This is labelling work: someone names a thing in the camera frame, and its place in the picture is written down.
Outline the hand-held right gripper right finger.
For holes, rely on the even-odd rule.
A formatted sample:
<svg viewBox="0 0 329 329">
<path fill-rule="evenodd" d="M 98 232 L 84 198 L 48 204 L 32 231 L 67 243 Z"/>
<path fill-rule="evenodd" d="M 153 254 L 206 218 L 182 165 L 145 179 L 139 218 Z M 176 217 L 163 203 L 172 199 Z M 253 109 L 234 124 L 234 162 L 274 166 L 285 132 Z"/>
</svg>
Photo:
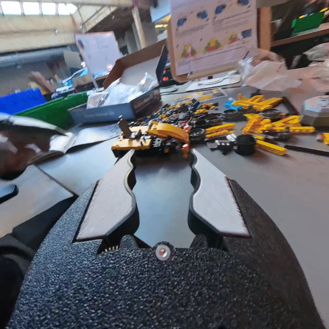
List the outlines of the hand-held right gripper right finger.
<svg viewBox="0 0 329 329">
<path fill-rule="evenodd" d="M 230 179 L 196 149 L 190 152 L 188 226 L 195 235 L 250 238 Z"/>
</svg>

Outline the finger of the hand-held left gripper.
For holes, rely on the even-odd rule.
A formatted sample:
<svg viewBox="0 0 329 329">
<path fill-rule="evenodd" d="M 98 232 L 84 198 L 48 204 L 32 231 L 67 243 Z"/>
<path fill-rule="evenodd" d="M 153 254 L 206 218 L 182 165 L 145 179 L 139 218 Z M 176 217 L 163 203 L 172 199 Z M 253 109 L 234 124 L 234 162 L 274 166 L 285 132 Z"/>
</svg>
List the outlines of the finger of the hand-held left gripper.
<svg viewBox="0 0 329 329">
<path fill-rule="evenodd" d="M 48 152 L 50 135 L 1 135 L 0 178 L 13 180 L 22 175 L 39 152 Z"/>
<path fill-rule="evenodd" d="M 8 139 L 51 139 L 67 132 L 47 122 L 23 116 L 0 114 L 0 133 Z"/>
</svg>

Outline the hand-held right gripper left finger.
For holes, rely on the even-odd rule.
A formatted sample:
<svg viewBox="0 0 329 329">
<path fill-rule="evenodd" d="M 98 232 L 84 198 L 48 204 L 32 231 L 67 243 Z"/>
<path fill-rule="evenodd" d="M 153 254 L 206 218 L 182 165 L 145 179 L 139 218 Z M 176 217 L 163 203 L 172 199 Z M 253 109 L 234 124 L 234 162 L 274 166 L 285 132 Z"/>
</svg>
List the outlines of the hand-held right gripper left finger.
<svg viewBox="0 0 329 329">
<path fill-rule="evenodd" d="M 98 181 L 86 208 L 76 241 L 119 242 L 139 227 L 139 211 L 133 188 L 136 184 L 135 151 L 128 151 Z"/>
</svg>

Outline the yellow toy brick vehicle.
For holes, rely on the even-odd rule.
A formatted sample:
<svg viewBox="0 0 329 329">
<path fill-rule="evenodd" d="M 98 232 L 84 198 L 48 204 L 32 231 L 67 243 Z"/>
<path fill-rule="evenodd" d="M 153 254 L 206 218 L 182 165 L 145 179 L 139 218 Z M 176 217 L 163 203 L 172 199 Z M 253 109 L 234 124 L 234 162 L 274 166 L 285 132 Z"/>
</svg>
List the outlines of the yellow toy brick vehicle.
<svg viewBox="0 0 329 329">
<path fill-rule="evenodd" d="M 188 130 L 170 123 L 150 120 L 146 125 L 131 125 L 124 116 L 119 116 L 121 134 L 111 150 L 115 157 L 123 157 L 128 151 L 138 156 L 166 156 L 179 152 L 183 158 L 190 154 Z"/>
</svg>

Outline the grey desk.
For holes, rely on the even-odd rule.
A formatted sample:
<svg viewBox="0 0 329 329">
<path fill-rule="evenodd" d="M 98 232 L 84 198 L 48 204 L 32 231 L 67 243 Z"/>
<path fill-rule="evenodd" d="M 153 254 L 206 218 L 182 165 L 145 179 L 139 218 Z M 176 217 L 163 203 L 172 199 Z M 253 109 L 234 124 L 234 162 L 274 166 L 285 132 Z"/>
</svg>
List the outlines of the grey desk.
<svg viewBox="0 0 329 329">
<path fill-rule="evenodd" d="M 328 328 L 328 271 L 317 297 L 301 256 L 328 225 L 328 158 L 192 147 L 230 179 L 250 233 L 209 240 L 188 226 L 190 160 L 135 154 L 136 233 L 78 242 L 93 191 L 118 161 L 113 141 L 71 167 L 41 165 L 51 175 L 59 165 L 54 177 L 74 192 L 95 182 L 36 251 L 7 328 Z"/>
</svg>

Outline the green plastic bin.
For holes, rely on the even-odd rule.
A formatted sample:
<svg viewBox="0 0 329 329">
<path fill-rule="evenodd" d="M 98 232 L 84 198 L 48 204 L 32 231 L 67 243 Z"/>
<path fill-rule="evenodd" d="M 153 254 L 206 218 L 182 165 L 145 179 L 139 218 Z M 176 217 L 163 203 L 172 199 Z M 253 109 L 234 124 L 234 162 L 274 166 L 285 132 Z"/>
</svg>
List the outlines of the green plastic bin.
<svg viewBox="0 0 329 329">
<path fill-rule="evenodd" d="M 68 130 L 74 125 L 69 110 L 87 103 L 87 92 L 70 94 L 67 97 L 57 98 L 43 105 L 15 114 L 19 117 L 31 117 L 61 129 Z"/>
</svg>

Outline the blue plastic bin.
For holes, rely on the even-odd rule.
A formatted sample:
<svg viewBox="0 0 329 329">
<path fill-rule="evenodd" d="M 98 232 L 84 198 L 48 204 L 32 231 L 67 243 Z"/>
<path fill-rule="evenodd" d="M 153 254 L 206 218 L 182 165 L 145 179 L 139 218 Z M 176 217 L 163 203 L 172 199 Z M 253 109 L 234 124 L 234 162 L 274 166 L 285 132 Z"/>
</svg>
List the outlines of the blue plastic bin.
<svg viewBox="0 0 329 329">
<path fill-rule="evenodd" d="M 44 98 L 39 88 L 27 89 L 18 93 L 12 93 L 0 97 L 0 112 L 14 115 L 25 110 L 45 104 Z"/>
</svg>

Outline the building instruction booklet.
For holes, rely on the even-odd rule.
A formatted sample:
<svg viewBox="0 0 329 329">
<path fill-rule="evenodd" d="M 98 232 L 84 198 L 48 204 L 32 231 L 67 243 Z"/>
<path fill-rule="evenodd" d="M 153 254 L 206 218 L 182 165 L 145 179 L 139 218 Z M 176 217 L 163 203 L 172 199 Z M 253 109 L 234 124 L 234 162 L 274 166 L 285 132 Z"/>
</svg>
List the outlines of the building instruction booklet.
<svg viewBox="0 0 329 329">
<path fill-rule="evenodd" d="M 116 138 L 121 134 L 118 124 L 88 127 L 81 129 L 76 134 L 67 132 L 63 136 L 54 136 L 50 140 L 49 151 L 39 151 L 30 164 L 48 161 L 52 158 L 61 157 L 67 152 L 73 152 L 94 144 Z"/>
</svg>

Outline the blue toy box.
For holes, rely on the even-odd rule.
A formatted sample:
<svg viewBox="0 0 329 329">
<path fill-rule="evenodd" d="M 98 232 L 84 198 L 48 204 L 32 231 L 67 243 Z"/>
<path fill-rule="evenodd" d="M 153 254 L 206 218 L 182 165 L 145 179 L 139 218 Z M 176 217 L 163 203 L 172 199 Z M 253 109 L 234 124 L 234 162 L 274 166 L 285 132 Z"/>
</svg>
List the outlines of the blue toy box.
<svg viewBox="0 0 329 329">
<path fill-rule="evenodd" d="M 126 120 L 134 120 L 151 113 L 155 106 L 161 103 L 161 94 L 158 87 L 143 95 L 122 104 L 106 105 L 103 107 L 87 109 L 87 104 L 71 108 L 68 113 L 76 125 L 98 124 L 118 121 L 119 116 Z"/>
</svg>

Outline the pile of loose toy bricks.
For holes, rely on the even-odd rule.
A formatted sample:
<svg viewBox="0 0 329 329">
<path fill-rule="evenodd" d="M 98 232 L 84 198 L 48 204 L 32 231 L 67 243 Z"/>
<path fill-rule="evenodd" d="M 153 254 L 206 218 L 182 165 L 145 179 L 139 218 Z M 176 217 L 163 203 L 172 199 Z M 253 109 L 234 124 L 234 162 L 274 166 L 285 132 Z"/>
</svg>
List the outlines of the pile of loose toy bricks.
<svg viewBox="0 0 329 329">
<path fill-rule="evenodd" d="M 282 156 L 291 150 L 328 157 L 328 149 L 290 144 L 294 135 L 314 135 L 318 128 L 302 125 L 300 112 L 287 97 L 269 98 L 259 90 L 224 102 L 192 99 L 188 104 L 166 104 L 155 118 L 185 126 L 192 142 L 216 142 L 215 148 L 224 154 L 234 149 L 249 155 L 258 148 Z"/>
</svg>

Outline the person's legs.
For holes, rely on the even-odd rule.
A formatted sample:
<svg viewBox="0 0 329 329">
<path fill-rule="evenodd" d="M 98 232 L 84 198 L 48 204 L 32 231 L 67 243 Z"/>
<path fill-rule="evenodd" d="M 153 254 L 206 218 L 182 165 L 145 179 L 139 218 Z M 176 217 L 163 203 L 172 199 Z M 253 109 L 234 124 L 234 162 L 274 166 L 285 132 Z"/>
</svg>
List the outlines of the person's legs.
<svg viewBox="0 0 329 329">
<path fill-rule="evenodd" d="M 0 328 L 5 328 L 15 307 L 26 272 L 41 243 L 77 196 L 14 227 L 0 239 Z"/>
</svg>

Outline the yellow sticker sheet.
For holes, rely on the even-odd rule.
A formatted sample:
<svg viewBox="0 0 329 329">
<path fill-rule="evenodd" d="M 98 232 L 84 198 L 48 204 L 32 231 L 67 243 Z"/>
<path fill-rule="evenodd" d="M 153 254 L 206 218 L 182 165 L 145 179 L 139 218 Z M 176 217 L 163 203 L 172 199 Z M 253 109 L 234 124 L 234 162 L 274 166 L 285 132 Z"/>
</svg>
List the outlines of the yellow sticker sheet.
<svg viewBox="0 0 329 329">
<path fill-rule="evenodd" d="M 207 100 L 212 100 L 212 99 L 216 99 L 216 98 L 222 98 L 222 97 L 227 97 L 227 93 L 220 89 L 211 89 L 211 90 L 205 90 L 202 92 L 198 92 L 198 93 L 193 93 L 193 94 L 189 94 L 186 96 L 181 96 L 178 98 L 175 98 L 173 100 L 173 104 L 177 105 L 177 104 L 182 104 L 182 103 L 190 103 L 190 101 L 192 99 L 195 99 L 197 101 L 207 101 Z"/>
</svg>

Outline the grey battery box brick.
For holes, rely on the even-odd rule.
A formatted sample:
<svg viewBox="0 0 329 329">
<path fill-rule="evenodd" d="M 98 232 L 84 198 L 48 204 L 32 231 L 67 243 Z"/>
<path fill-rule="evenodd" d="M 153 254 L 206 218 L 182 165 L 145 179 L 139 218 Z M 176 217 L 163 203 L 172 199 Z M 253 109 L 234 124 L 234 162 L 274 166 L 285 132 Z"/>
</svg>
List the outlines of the grey battery box brick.
<svg viewBox="0 0 329 329">
<path fill-rule="evenodd" d="M 312 97 L 304 101 L 300 123 L 315 128 L 329 127 L 329 95 Z"/>
</svg>

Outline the clear plastic bags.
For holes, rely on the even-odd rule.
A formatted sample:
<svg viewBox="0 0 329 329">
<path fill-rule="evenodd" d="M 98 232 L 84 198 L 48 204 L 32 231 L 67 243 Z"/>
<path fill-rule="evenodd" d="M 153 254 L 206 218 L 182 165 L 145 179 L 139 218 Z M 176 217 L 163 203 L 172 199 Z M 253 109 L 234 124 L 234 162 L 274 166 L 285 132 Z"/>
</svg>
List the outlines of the clear plastic bags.
<svg viewBox="0 0 329 329">
<path fill-rule="evenodd" d="M 245 85 L 260 90 L 281 92 L 310 86 L 318 92 L 328 92 L 328 61 L 290 69 L 281 56 L 259 49 L 256 56 L 238 62 L 238 72 Z"/>
</svg>

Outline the printed instruction sign sheet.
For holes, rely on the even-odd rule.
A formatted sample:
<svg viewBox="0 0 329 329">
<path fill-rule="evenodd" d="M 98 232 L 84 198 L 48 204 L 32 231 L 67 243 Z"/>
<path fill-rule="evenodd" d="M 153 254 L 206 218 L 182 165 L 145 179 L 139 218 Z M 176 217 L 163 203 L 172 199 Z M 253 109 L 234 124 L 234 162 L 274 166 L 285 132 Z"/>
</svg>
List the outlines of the printed instruction sign sheet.
<svg viewBox="0 0 329 329">
<path fill-rule="evenodd" d="M 176 81 L 235 69 L 257 54 L 255 0 L 173 0 L 170 13 L 167 40 Z"/>
</svg>

